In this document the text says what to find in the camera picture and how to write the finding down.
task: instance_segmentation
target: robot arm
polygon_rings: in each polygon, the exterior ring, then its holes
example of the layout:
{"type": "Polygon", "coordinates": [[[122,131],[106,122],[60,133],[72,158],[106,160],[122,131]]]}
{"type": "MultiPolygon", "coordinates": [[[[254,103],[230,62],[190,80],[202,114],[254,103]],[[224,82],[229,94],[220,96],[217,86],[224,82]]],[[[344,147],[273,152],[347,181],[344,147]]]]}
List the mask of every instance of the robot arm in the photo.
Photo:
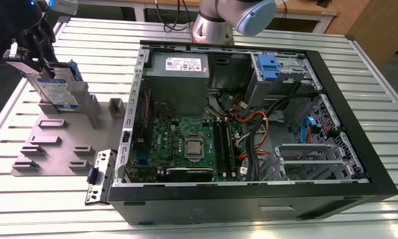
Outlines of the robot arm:
{"type": "Polygon", "coordinates": [[[272,22],[276,9],[274,0],[201,0],[194,42],[230,44],[233,27],[242,35],[258,34],[272,22]]]}
{"type": "Polygon", "coordinates": [[[0,0],[0,31],[13,39],[4,60],[24,73],[48,72],[48,62],[57,62],[54,33],[46,22],[48,9],[76,14],[76,0],[0,0]]]}

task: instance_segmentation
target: metal bracket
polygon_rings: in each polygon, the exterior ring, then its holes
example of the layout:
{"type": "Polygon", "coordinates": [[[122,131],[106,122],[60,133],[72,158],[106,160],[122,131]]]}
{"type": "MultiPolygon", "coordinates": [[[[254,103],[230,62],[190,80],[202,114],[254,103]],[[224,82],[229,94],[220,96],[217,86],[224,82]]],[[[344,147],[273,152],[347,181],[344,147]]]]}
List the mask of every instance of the metal bracket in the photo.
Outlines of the metal bracket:
{"type": "Polygon", "coordinates": [[[109,205],[108,194],[116,158],[117,151],[113,149],[100,151],[96,155],[94,166],[90,168],[86,177],[86,182],[90,184],[85,197],[86,206],[109,205]]]}

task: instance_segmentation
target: power supply label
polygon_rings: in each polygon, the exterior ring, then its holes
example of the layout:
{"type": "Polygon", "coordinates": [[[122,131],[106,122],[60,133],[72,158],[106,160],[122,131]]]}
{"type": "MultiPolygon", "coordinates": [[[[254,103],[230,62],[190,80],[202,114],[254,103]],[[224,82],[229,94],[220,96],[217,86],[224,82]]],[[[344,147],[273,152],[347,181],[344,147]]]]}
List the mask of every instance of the power supply label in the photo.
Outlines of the power supply label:
{"type": "Polygon", "coordinates": [[[66,89],[68,83],[64,79],[37,79],[37,81],[46,98],[56,107],[77,108],[78,103],[66,89]]]}
{"type": "Polygon", "coordinates": [[[197,58],[166,58],[168,71],[201,71],[201,62],[197,58]]]}

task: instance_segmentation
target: blue plastic clip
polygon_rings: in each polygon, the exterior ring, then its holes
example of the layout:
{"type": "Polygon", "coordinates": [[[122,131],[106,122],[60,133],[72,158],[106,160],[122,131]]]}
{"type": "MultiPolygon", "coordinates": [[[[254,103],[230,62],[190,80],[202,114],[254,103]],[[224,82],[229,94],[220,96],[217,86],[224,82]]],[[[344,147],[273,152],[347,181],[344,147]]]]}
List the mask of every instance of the blue plastic clip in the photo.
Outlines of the blue plastic clip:
{"type": "Polygon", "coordinates": [[[280,64],[274,55],[258,54],[258,67],[262,72],[262,80],[274,81],[280,74],[280,64]]]}
{"type": "Polygon", "coordinates": [[[312,116],[305,116],[302,119],[301,123],[301,141],[305,143],[306,141],[306,133],[305,133],[305,127],[306,127],[306,122],[310,122],[310,128],[317,127],[321,128],[321,124],[318,124],[312,116]]]}

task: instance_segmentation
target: orange wire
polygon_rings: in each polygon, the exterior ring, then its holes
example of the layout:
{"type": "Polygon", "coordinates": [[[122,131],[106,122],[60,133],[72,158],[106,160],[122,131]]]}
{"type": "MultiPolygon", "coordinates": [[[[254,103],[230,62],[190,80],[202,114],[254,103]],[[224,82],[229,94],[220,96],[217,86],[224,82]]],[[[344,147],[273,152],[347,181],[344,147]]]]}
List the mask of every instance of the orange wire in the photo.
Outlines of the orange wire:
{"type": "Polygon", "coordinates": [[[326,126],[324,123],[321,124],[321,126],[322,126],[322,127],[325,127],[326,131],[329,131],[329,130],[330,130],[330,127],[329,127],[329,126],[326,126]]]}

